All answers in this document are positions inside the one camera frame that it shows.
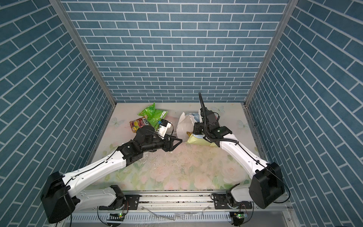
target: metal bracket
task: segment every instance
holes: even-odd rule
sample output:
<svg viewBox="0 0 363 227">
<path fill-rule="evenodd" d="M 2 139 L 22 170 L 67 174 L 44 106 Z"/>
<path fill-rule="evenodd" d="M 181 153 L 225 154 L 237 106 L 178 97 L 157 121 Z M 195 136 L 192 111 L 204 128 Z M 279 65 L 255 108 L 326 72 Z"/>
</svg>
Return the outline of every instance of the metal bracket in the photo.
<svg viewBox="0 0 363 227">
<path fill-rule="evenodd" d="M 214 193 L 212 195 L 212 197 L 215 200 L 214 201 L 214 209 L 216 209 L 216 210 L 231 209 L 231 207 L 227 203 L 226 194 L 216 194 L 216 193 Z M 242 201 L 241 203 L 244 205 L 243 208 L 246 207 L 246 209 L 252 209 L 252 203 L 251 202 Z"/>
<path fill-rule="evenodd" d="M 282 37 L 282 33 L 284 32 L 286 25 L 290 20 L 290 17 L 295 9 L 297 2 L 298 2 L 298 0 L 289 0 L 289 3 L 285 7 L 285 10 L 282 14 L 281 21 L 279 22 L 279 24 L 276 28 L 275 34 L 272 37 L 270 45 L 266 51 L 265 57 L 260 65 L 260 68 L 258 69 L 258 72 L 256 74 L 254 81 L 252 82 L 250 91 L 247 94 L 246 101 L 245 101 L 246 106 L 249 106 L 249 104 L 251 103 L 253 95 L 266 71 L 267 65 L 270 63 L 273 52 L 275 51 L 277 44 L 278 44 L 280 38 Z"/>
<path fill-rule="evenodd" d="M 139 195 L 125 195 L 127 202 L 129 203 L 129 210 L 137 210 L 139 205 Z"/>
<path fill-rule="evenodd" d="M 243 111 L 245 113 L 245 116 L 246 116 L 246 119 L 247 119 L 247 123 L 251 129 L 251 134 L 252 134 L 252 137 L 254 139 L 254 142 L 256 144 L 256 147 L 257 147 L 257 150 L 258 150 L 258 154 L 260 155 L 260 157 L 263 159 L 263 160 L 266 160 L 268 162 L 271 162 L 271 160 L 269 160 L 267 154 L 266 154 L 266 151 L 265 151 L 265 148 L 262 144 L 262 141 L 261 141 L 261 138 L 258 134 L 258 131 L 257 131 L 257 128 L 256 128 L 256 124 L 254 123 L 253 121 L 253 118 L 252 118 L 252 115 L 251 115 L 251 111 L 249 110 L 248 107 L 246 107 L 244 104 L 242 104 L 242 108 L 243 108 Z"/>
<path fill-rule="evenodd" d="M 74 26 L 72 20 L 70 19 L 66 9 L 64 8 L 61 0 L 50 0 L 50 4 L 53 6 L 54 11 L 57 13 L 59 19 L 62 21 L 64 27 L 68 31 L 69 35 L 71 36 L 72 40 L 74 41 L 75 45 L 77 46 L 78 50 L 82 54 L 85 62 L 87 63 L 88 67 L 93 73 L 93 76 L 98 81 L 99 85 L 101 86 L 103 92 L 105 93 L 106 97 L 110 101 L 113 107 L 116 106 L 116 100 L 113 97 L 111 91 L 109 90 L 108 86 L 106 85 L 104 79 L 102 78 L 101 73 L 99 72 L 96 64 L 94 63 L 92 57 L 90 56 L 85 44 L 83 43 L 80 35 L 77 32 L 76 27 Z"/>
</svg>

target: red snack bag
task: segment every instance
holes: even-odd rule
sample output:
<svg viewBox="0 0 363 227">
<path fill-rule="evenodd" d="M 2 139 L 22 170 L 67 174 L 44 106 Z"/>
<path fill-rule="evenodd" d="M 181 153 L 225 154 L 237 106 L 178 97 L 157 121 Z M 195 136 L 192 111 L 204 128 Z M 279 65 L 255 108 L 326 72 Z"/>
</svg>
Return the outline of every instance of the red snack bag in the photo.
<svg viewBox="0 0 363 227">
<path fill-rule="evenodd" d="M 136 133 L 136 131 L 145 126 L 145 125 L 149 125 L 149 122 L 147 121 L 146 118 L 142 117 L 142 118 L 139 118 L 139 119 L 136 119 L 134 121 L 130 121 L 130 126 L 131 126 L 131 130 Z"/>
</svg>

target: floral mat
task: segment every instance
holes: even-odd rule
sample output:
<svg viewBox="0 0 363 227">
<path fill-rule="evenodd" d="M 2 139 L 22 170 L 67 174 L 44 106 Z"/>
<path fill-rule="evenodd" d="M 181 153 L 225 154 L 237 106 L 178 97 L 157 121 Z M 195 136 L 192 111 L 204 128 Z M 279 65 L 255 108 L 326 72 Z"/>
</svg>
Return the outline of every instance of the floral mat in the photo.
<svg viewBox="0 0 363 227">
<path fill-rule="evenodd" d="M 129 122 L 150 104 L 117 104 L 93 161 L 113 152 L 133 139 Z M 253 153 L 258 155 L 242 106 L 234 103 L 206 103 L 217 112 L 220 125 L 227 126 Z M 197 112 L 199 103 L 156 103 L 157 109 L 168 110 L 165 119 L 177 126 L 182 112 Z M 172 152 L 146 152 L 142 159 L 94 182 L 90 189 L 119 185 L 123 191 L 209 190 L 228 189 L 237 183 L 250 184 L 246 171 L 219 147 L 191 145 L 183 142 Z"/>
</svg>

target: vented metal panel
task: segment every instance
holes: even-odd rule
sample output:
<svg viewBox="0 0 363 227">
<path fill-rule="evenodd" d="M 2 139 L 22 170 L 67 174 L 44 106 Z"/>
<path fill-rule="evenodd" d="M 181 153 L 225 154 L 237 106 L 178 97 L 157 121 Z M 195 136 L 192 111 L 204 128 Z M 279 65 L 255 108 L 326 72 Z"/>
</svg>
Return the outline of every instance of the vented metal panel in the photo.
<svg viewBox="0 0 363 227">
<path fill-rule="evenodd" d="M 110 213 L 99 213 L 99 217 L 103 222 L 106 222 L 107 218 L 110 217 Z M 124 221 L 107 221 L 113 223 L 164 223 L 164 222 L 221 222 L 231 221 L 229 212 L 225 211 L 210 211 L 210 212 L 155 212 L 156 216 L 150 212 L 135 212 L 128 213 L 125 216 Z M 97 213 L 74 213 L 72 216 L 72 222 L 89 222 L 98 223 L 100 220 L 97 217 Z"/>
</svg>

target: chip bag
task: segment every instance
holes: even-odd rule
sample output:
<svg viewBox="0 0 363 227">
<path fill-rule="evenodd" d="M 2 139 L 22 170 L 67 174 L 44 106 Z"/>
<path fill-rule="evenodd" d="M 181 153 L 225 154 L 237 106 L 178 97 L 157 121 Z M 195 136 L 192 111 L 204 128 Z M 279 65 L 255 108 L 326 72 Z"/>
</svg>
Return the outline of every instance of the chip bag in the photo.
<svg viewBox="0 0 363 227">
<path fill-rule="evenodd" d="M 209 143 L 205 139 L 203 139 L 204 135 L 195 135 L 191 134 L 189 139 L 186 141 L 188 144 L 195 144 L 195 145 L 203 145 L 203 146 L 211 146 L 211 147 L 218 147 L 214 142 Z"/>
<path fill-rule="evenodd" d="M 146 107 L 138 115 L 147 119 L 149 124 L 157 131 L 159 128 L 159 121 L 163 119 L 168 112 L 164 110 L 155 109 L 155 103 Z"/>
<path fill-rule="evenodd" d="M 136 131 L 137 131 L 139 128 L 141 128 L 141 127 L 143 127 L 143 126 L 145 126 L 145 125 L 149 125 L 149 122 L 148 122 L 148 121 L 147 121 L 147 119 L 146 119 L 146 118 L 144 118 L 144 117 L 141 117 L 141 118 L 136 119 L 136 120 L 134 120 L 134 121 L 130 121 L 130 127 L 131 127 L 131 130 L 132 130 L 134 133 L 136 133 Z"/>
</svg>

